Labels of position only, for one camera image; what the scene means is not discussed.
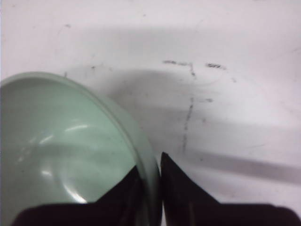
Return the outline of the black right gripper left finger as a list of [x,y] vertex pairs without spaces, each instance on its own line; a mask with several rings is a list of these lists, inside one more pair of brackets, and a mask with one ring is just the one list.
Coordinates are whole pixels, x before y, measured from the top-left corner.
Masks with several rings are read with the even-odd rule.
[[134,226],[140,208],[143,184],[136,166],[96,204],[97,226]]

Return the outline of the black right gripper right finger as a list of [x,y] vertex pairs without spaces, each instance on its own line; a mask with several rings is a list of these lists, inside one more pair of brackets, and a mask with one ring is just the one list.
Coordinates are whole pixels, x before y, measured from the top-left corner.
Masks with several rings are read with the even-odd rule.
[[220,203],[191,180],[165,152],[161,154],[161,192],[168,226],[216,226],[211,207]]

